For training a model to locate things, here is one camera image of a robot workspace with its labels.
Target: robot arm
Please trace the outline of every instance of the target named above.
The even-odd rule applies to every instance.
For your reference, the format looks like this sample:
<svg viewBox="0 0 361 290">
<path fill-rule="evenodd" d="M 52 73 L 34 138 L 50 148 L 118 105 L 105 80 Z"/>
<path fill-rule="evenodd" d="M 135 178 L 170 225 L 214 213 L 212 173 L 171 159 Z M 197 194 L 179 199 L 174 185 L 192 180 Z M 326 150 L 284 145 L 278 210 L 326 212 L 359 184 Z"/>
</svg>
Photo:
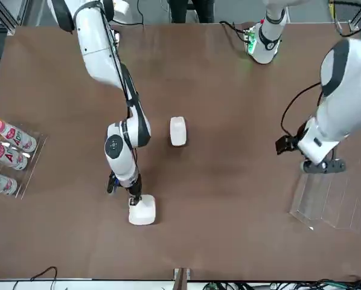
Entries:
<svg viewBox="0 0 361 290">
<path fill-rule="evenodd" d="M 265 18 L 247 31 L 246 51 L 258 63 L 270 63 L 280 44 L 281 35 L 287 22 L 286 7 L 305 4 L 311 0 L 263 0 Z M 361 0 L 345 0 L 361 4 Z"/>
<path fill-rule="evenodd" d="M 277 154 L 300 150 L 307 158 L 307 173 L 345 170 L 339 159 L 327 155 L 342 140 L 361 129 L 361 40 L 343 39 L 325 56 L 321 65 L 324 101 L 293 136 L 276 142 Z"/>
<path fill-rule="evenodd" d="M 151 128 L 130 73 L 120 61 L 115 32 L 108 24 L 113 19 L 113 2 L 48 0 L 48 5 L 62 29 L 77 30 L 81 54 L 91 77 L 123 90 L 129 113 L 125 120 L 109 125 L 104 152 L 119 184 L 132 196 L 130 205 L 137 205 L 142 184 L 132 150 L 147 145 Z"/>
</svg>

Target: black pants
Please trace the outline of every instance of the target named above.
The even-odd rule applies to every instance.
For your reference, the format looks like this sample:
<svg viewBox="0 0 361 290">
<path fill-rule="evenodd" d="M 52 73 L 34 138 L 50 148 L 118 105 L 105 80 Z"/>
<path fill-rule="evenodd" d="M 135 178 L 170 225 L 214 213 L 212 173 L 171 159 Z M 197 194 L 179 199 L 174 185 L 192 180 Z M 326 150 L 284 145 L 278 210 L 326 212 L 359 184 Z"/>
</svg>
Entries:
<svg viewBox="0 0 361 290">
<path fill-rule="evenodd" d="M 173 23 L 185 23 L 188 0 L 168 0 Z M 193 0 L 200 23 L 214 22 L 214 0 Z"/>
</svg>

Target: clear acrylic tray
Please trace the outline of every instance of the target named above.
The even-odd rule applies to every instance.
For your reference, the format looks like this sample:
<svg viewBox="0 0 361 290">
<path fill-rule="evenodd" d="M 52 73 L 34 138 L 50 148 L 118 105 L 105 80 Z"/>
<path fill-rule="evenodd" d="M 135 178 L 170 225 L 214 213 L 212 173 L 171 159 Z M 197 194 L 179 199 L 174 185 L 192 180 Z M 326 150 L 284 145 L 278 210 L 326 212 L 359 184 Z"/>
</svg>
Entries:
<svg viewBox="0 0 361 290">
<path fill-rule="evenodd" d="M 40 133 L 38 130 L 34 130 L 30 126 L 24 125 L 22 123 L 16 123 L 16 122 L 12 122 L 10 120 L 8 121 L 8 123 L 20 128 L 27 134 L 34 137 L 37 141 L 36 150 L 34 150 L 31 153 L 26 153 L 26 152 L 22 152 L 16 146 L 10 144 L 2 136 L 0 136 L 0 143 L 3 146 L 10 147 L 13 150 L 22 152 L 23 156 L 28 158 L 28 164 L 27 164 L 26 168 L 23 170 L 15 170 L 13 168 L 7 167 L 7 166 L 3 165 L 2 163 L 0 163 L 0 174 L 17 180 L 18 187 L 17 187 L 16 192 L 14 194 L 12 194 L 12 196 L 22 199 L 22 198 L 24 198 L 26 189 L 27 189 L 30 179 L 33 175 L 33 172 L 36 168 L 37 162 L 42 153 L 42 149 L 45 145 L 46 139 L 48 137 L 45 134 Z"/>
<path fill-rule="evenodd" d="M 342 173 L 301 173 L 290 213 L 312 230 L 324 221 L 336 229 L 359 232 L 361 163 Z"/>
</svg>

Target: plastic bottle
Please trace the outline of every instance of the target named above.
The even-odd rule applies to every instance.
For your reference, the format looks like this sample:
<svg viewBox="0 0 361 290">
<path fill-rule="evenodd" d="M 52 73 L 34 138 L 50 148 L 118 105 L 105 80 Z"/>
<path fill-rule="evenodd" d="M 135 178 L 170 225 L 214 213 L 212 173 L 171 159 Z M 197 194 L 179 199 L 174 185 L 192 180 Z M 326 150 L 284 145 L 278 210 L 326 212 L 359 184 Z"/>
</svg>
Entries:
<svg viewBox="0 0 361 290">
<path fill-rule="evenodd" d="M 13 178 L 0 175 L 0 193 L 12 195 L 17 190 L 17 181 Z"/>
<path fill-rule="evenodd" d="M 24 131 L 0 120 L 0 134 L 11 144 L 25 152 L 33 152 L 37 147 L 36 139 Z"/>
<path fill-rule="evenodd" d="M 28 159 L 18 151 L 0 144 L 0 162 L 15 170 L 22 170 L 28 164 Z"/>
</svg>

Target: black cable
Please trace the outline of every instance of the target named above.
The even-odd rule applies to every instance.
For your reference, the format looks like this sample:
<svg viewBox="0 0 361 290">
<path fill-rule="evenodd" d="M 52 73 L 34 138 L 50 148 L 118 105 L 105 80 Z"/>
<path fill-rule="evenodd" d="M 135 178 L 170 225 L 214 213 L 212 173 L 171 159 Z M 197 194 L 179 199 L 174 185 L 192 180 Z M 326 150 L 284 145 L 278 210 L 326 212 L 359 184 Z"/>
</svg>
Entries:
<svg viewBox="0 0 361 290">
<path fill-rule="evenodd" d="M 361 279 L 354 282 L 338 282 L 330 279 L 321 279 L 313 283 L 300 282 L 297 283 L 293 289 L 298 290 L 300 288 L 309 288 L 309 290 L 324 290 L 324 287 L 326 286 L 342 288 L 345 290 L 358 290 L 361 289 Z"/>
<path fill-rule="evenodd" d="M 351 33 L 348 33 L 348 34 L 343 34 L 342 31 L 340 31 L 339 27 L 337 27 L 337 24 L 336 24 L 336 6 L 335 4 L 339 4 L 339 5 L 347 5 L 347 6 L 354 6 L 354 7 L 359 7 L 361 8 L 361 4 L 360 3 L 352 3 L 352 2 L 347 2 L 347 1 L 338 1 L 338 0 L 329 0 L 328 4 L 333 4 L 333 24 L 335 26 L 335 29 L 337 30 L 337 32 L 340 34 L 340 36 L 342 37 L 350 37 L 350 36 L 353 36 L 357 33 L 360 33 L 361 32 L 361 29 L 358 29 L 354 32 L 351 32 Z"/>
<path fill-rule="evenodd" d="M 141 11 L 140 11 L 140 9 L 139 9 L 139 1 L 140 1 L 140 0 L 138 0 L 138 2 L 136 3 L 136 7 L 137 7 L 137 9 L 138 9 L 138 12 L 139 12 L 140 16 L 142 16 L 142 25 L 144 25 L 144 16 L 143 16 L 143 13 L 141 13 Z"/>
<path fill-rule="evenodd" d="M 281 285 L 282 285 L 282 283 L 278 285 L 278 287 L 277 287 L 276 290 L 283 290 L 283 289 L 285 289 L 286 287 L 288 287 L 288 286 L 290 285 L 290 283 L 286 283 L 286 284 L 285 284 L 283 287 L 281 287 L 281 289 L 280 289 L 280 286 L 281 286 Z"/>
<path fill-rule="evenodd" d="M 318 107 L 320 105 L 321 102 L 321 97 L 323 96 L 323 91 L 320 92 L 319 98 L 318 98 L 318 102 L 316 104 L 316 106 Z"/>
<path fill-rule="evenodd" d="M 12 290 L 15 290 L 15 289 L 16 289 L 16 287 L 17 287 L 18 283 L 19 283 L 19 281 L 16 281 L 16 283 L 14 284 L 14 286 L 13 286 L 13 289 L 12 289 Z"/>
<path fill-rule="evenodd" d="M 222 283 L 226 285 L 226 288 L 228 288 L 228 286 L 230 287 L 231 290 L 234 290 L 233 286 L 231 286 L 229 283 Z"/>
<path fill-rule="evenodd" d="M 141 22 L 135 22 L 135 23 L 122 23 L 120 21 L 116 21 L 116 20 L 111 20 L 114 23 L 120 24 L 120 25 L 125 25 L 125 26 L 132 26 L 132 25 L 144 25 L 144 15 L 143 13 L 141 13 L 140 8 L 139 8 L 139 1 L 136 3 L 136 7 L 138 9 L 138 13 L 140 14 L 140 16 L 142 16 L 142 21 Z"/>
<path fill-rule="evenodd" d="M 207 290 L 207 289 L 208 289 L 207 287 L 208 287 L 208 286 L 210 287 L 210 284 L 212 284 L 212 283 L 210 283 L 210 282 L 207 283 L 207 284 L 202 288 L 202 290 Z"/>
<path fill-rule="evenodd" d="M 246 43 L 246 44 L 249 44 L 249 43 L 250 43 L 248 40 L 244 40 L 244 39 L 240 36 L 240 33 L 241 33 L 241 34 L 245 34 L 245 31 L 244 31 L 244 30 L 241 30 L 241 29 L 238 29 L 237 27 L 235 27 L 234 22 L 233 22 L 233 24 L 230 24 L 230 23 L 227 22 L 227 21 L 220 21 L 219 23 L 220 23 L 220 24 L 225 24 L 225 25 L 227 25 L 231 30 L 234 30 L 235 33 L 236 33 L 236 35 L 238 36 L 238 38 L 239 38 L 242 42 L 244 42 L 244 43 Z"/>
<path fill-rule="evenodd" d="M 143 22 L 136 22 L 136 23 L 122 23 L 116 20 L 111 20 L 114 23 L 120 24 L 120 25 L 125 25 L 125 26 L 132 26 L 132 25 L 143 25 Z"/>
<path fill-rule="evenodd" d="M 281 124 L 280 124 L 280 125 L 281 125 L 282 130 L 283 130 L 288 136 L 292 137 L 292 134 L 289 133 L 288 130 L 284 128 L 284 119 L 285 119 L 285 115 L 286 115 L 286 113 L 288 112 L 289 108 L 291 107 L 291 105 L 292 105 L 303 93 L 309 91 L 310 89 L 313 89 L 315 86 L 318 86 L 318 85 L 320 85 L 320 84 L 321 84 L 321 83 L 318 82 L 318 83 L 315 83 L 315 84 L 309 86 L 309 87 L 306 88 L 306 89 L 303 89 L 301 92 L 299 92 L 299 93 L 296 95 L 296 97 L 294 97 L 294 98 L 292 99 L 292 101 L 290 101 L 290 103 L 289 103 L 288 106 L 286 107 L 286 109 L 285 109 L 285 111 L 284 111 L 284 113 L 283 113 L 283 116 L 281 117 Z"/>
<path fill-rule="evenodd" d="M 352 20 L 351 20 L 351 22 L 354 22 L 355 21 L 355 19 L 356 19 L 356 17 L 360 14 L 360 12 L 361 12 L 361 9 L 359 9 L 359 11 L 355 14 L 355 16 L 352 18 Z"/>
<path fill-rule="evenodd" d="M 102 17 L 103 25 L 104 25 L 104 28 L 106 28 L 107 27 L 107 22 L 105 21 L 105 17 L 106 17 L 105 11 L 104 11 L 102 6 L 99 6 L 98 8 L 100 9 L 101 14 L 103 15 L 103 17 Z M 115 46 L 115 44 L 112 45 L 112 42 L 110 41 L 109 38 L 107 38 L 107 39 L 108 39 L 108 44 L 109 44 L 109 48 L 110 48 L 111 53 L 113 53 L 113 47 L 115 47 L 115 57 L 117 57 L 118 60 L 119 60 L 119 63 L 121 63 L 117 47 Z M 114 59 L 114 65 L 116 67 L 116 71 L 117 71 L 118 77 L 120 79 L 120 83 L 121 83 L 121 87 L 123 89 L 124 96 L 125 96 L 126 100 L 128 100 L 126 80 L 123 77 L 123 74 L 121 73 L 121 71 L 119 70 L 116 59 Z"/>
<path fill-rule="evenodd" d="M 135 148 L 135 154 L 134 154 L 134 159 L 135 159 L 135 162 L 138 163 L 138 151 L 137 149 Z"/>
<path fill-rule="evenodd" d="M 54 284 L 54 282 L 56 282 L 56 280 L 57 280 L 57 267 L 55 267 L 55 266 L 50 266 L 50 267 L 48 267 L 47 269 L 45 269 L 45 270 L 42 271 L 41 273 L 39 273 L 39 274 L 33 276 L 32 278 L 30 278 L 29 281 L 30 281 L 30 282 L 33 282 L 35 279 L 37 279 L 38 277 L 46 274 L 47 272 L 49 272 L 49 271 L 52 270 L 52 269 L 54 270 L 54 278 L 53 278 L 52 284 L 50 285 L 50 290 L 53 290 L 53 284 Z M 12 290 L 15 290 L 15 289 L 16 289 L 16 287 L 17 287 L 17 285 L 18 285 L 19 282 L 20 282 L 20 281 L 16 281 L 16 283 L 14 284 Z"/>
</svg>

